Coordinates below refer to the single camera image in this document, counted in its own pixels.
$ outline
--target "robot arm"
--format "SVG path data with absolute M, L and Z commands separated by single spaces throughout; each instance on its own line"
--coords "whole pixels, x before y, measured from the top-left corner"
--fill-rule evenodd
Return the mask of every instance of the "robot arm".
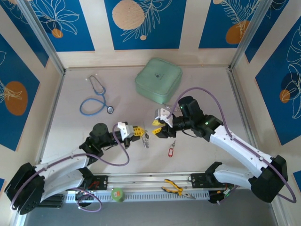
M 120 131 L 115 132 L 119 142 L 125 148 L 130 146 L 130 142 L 140 139 L 143 129 L 130 126 L 127 122 L 118 123 Z M 58 162 L 47 170 L 42 170 L 35 176 L 28 185 L 21 191 L 14 202 L 14 207 L 19 214 L 26 214 L 38 206 L 46 198 L 75 187 L 83 187 L 91 184 L 93 174 L 86 167 L 94 163 L 97 159 L 86 154 L 103 156 L 102 148 L 117 145 L 112 133 L 103 123 L 98 123 L 93 127 L 90 136 L 79 146 L 79 149 L 51 162 L 32 166 L 26 163 L 21 166 L 15 176 L 5 189 L 5 193 L 12 201 L 19 188 L 31 176 L 43 168 L 48 168 L 54 162 Z
M 223 122 L 213 115 L 204 115 L 199 105 L 192 97 L 183 97 L 179 100 L 179 106 L 183 116 L 169 119 L 166 115 L 167 110 L 156 111 L 154 125 L 159 123 L 163 127 L 155 129 L 153 133 L 159 138 L 176 137 L 176 132 L 190 129 L 197 137 L 202 137 L 206 141 L 213 143 L 227 151 L 238 161 L 240 161 L 248 170 L 234 169 L 215 162 L 206 171 L 210 180 L 217 180 L 220 183 L 230 183 L 243 186 L 252 190 L 252 192 L 265 202 L 272 202 L 275 196 L 284 186 L 283 181 L 278 175 L 263 161 L 271 163 L 287 181 L 286 161 L 280 155 L 272 158 L 256 148 L 249 145 L 244 140 L 227 131 Z M 261 157 L 257 158 L 253 153 L 239 144 L 244 144 L 258 153 Z

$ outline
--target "blue stethoscope tubing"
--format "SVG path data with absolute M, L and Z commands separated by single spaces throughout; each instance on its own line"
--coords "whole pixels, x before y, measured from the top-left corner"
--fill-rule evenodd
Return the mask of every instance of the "blue stethoscope tubing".
M 94 88 L 94 85 L 93 85 L 93 83 L 91 82 L 91 77 L 94 77 L 94 78 L 97 80 L 97 82 L 101 85 L 101 87 L 103 88 L 103 91 L 102 91 L 101 93 L 97 92 L 96 89 Z M 105 87 L 99 82 L 99 80 L 98 80 L 94 75 L 91 75 L 91 76 L 89 77 L 89 79 L 90 79 L 90 82 L 91 82 L 91 84 L 92 84 L 92 87 L 93 87 L 93 90 L 94 90 L 95 94 L 98 95 L 98 96 L 102 96 L 102 97 L 103 97 L 103 101 L 101 101 L 101 100 L 99 100 L 99 99 L 96 99 L 96 98 L 87 98 L 87 99 L 84 100 L 84 101 L 80 104 L 80 106 L 79 106 L 79 111 L 80 111 L 80 113 L 81 113 L 82 115 L 84 115 L 84 116 L 93 116 L 93 115 L 96 115 L 96 114 L 100 113 L 105 107 L 107 107 L 107 113 L 112 114 L 113 111 L 114 111 L 114 108 L 113 108 L 112 106 L 108 106 L 108 105 L 106 104 L 106 99 L 105 99 L 105 97 L 104 97 L 104 94 L 105 94 L 105 92 L 106 92 Z M 88 101 L 96 101 L 96 102 L 99 102 L 99 103 L 103 104 L 103 106 L 102 106 L 102 108 L 99 109 L 97 112 L 94 112 L 94 113 L 91 113 L 91 114 L 87 114 L 87 113 L 84 113 L 84 112 L 82 111 L 82 107 L 83 107 L 84 103 L 85 103 L 85 102 L 88 102 Z

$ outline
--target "box lid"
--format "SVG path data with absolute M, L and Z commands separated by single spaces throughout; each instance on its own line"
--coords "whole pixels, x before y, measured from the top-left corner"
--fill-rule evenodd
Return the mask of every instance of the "box lid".
M 135 79 L 137 85 L 150 92 L 166 95 L 181 78 L 182 69 L 159 58 L 151 59 Z

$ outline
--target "pliers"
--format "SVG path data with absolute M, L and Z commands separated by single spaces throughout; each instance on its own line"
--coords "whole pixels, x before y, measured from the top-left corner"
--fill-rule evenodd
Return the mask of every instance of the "pliers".
M 181 188 L 178 185 L 176 185 L 173 181 L 171 181 L 169 179 L 165 179 L 164 181 L 172 184 L 177 189 L 177 191 L 169 190 L 169 189 L 167 189 L 165 187 L 162 187 L 163 191 L 168 192 L 168 193 L 178 194 L 179 196 L 183 195 L 183 196 L 185 196 L 187 198 L 190 198 L 190 199 L 196 199 L 191 194 L 189 194 L 187 192 L 184 192 L 183 188 Z

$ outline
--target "white floor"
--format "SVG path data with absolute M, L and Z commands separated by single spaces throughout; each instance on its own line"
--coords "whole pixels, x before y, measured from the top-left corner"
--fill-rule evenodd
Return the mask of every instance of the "white floor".
M 93 173 L 142 173 L 142 172 L 186 172 L 206 170 L 214 161 L 233 166 L 240 163 L 224 150 L 201 138 L 191 138 L 177 133 L 174 156 L 168 157 L 169 146 L 174 139 L 159 139 L 151 131 L 155 110 L 162 105 L 152 102 L 135 91 L 135 77 L 141 67 L 103 68 L 97 70 L 67 71 L 54 120 L 47 140 L 42 162 L 51 161 L 65 155 L 82 144 L 92 127 L 103 122 L 111 132 L 118 121 L 130 125 L 145 126 L 150 136 L 150 148 L 145 149 L 142 141 L 136 141 L 128 148 L 130 163 L 125 167 L 113 167 L 98 161 L 91 165 Z M 220 101 L 230 129 L 246 139 L 246 133 L 239 115 L 238 107 L 231 89 L 225 68 L 183 67 L 182 82 L 170 101 L 173 104 L 184 90 L 201 86 L 211 91 Z M 112 115 L 106 110 L 95 116 L 83 116 L 79 112 L 81 102 L 88 97 L 100 98 L 94 94 L 91 84 L 85 78 L 97 73 L 107 89 L 108 105 L 115 109 Z M 199 90 L 191 91 L 205 114 L 221 118 L 219 110 L 211 97 Z M 86 105 L 87 110 L 98 108 L 98 103 Z M 124 163 L 126 156 L 120 147 L 104 151 L 103 158 L 113 163 Z

